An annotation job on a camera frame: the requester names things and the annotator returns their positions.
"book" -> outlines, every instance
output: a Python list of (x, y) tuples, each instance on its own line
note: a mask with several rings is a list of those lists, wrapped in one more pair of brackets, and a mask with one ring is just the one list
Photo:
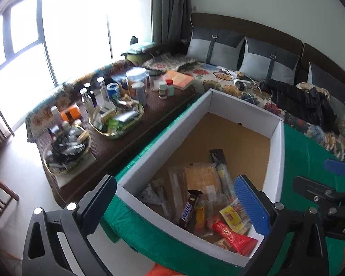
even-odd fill
[(164, 79), (171, 79), (174, 84), (174, 88), (185, 90), (192, 85), (194, 77), (184, 75), (176, 71), (167, 71), (164, 74)]

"blue can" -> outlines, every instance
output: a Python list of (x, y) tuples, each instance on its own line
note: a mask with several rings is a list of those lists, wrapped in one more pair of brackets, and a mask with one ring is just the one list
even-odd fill
[(110, 83), (106, 86), (107, 95), (110, 100), (112, 100), (112, 96), (116, 94), (117, 98), (120, 98), (120, 89), (118, 83)]

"red wrapper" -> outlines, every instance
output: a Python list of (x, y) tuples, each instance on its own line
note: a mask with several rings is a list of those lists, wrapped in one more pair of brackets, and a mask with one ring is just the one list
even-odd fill
[(240, 255), (250, 255), (253, 248), (256, 246), (258, 242), (258, 240), (253, 239), (251, 237), (235, 233), (229, 228), (229, 226), (227, 226), (219, 219), (214, 219), (212, 223), (210, 223), (210, 226), (213, 231), (216, 231), (223, 238), (225, 238), (229, 242), (229, 244), (234, 248), (234, 250)]

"window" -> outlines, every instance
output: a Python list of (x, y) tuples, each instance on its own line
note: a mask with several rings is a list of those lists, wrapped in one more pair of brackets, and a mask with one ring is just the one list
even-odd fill
[(151, 0), (13, 0), (0, 16), (0, 109), (14, 129), (70, 78), (152, 40)]

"blue gripper pad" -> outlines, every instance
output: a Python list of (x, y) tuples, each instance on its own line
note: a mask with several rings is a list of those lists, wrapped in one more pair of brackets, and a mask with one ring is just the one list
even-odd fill
[(345, 176), (345, 163), (343, 162), (328, 158), (324, 161), (324, 169), (326, 171)]
[(242, 176), (235, 179), (234, 191), (256, 232), (267, 237), (271, 230), (269, 214)]

